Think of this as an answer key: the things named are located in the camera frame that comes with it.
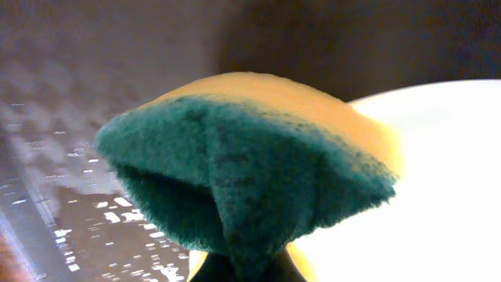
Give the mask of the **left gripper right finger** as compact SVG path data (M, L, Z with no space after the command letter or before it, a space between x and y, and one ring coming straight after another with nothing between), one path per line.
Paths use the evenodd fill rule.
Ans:
M306 279L294 265L286 249L283 249L269 266L270 282L306 282Z

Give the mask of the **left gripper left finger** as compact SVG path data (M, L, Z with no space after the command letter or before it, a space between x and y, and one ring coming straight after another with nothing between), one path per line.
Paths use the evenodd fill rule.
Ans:
M189 253L189 282L234 282L228 257L206 252Z

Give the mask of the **green and yellow sponge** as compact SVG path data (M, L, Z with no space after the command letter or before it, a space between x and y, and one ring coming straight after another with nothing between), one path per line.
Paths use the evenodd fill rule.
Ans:
M387 125L311 86L233 72L120 114L96 151L133 202L190 252L229 258L235 281L269 281L286 249L318 280L300 237L395 195L404 158Z

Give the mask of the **white plate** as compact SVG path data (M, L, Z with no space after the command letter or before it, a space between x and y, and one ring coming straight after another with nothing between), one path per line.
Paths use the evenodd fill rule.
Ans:
M500 83L359 99L393 125L405 174L379 208L297 241L324 282L500 282Z

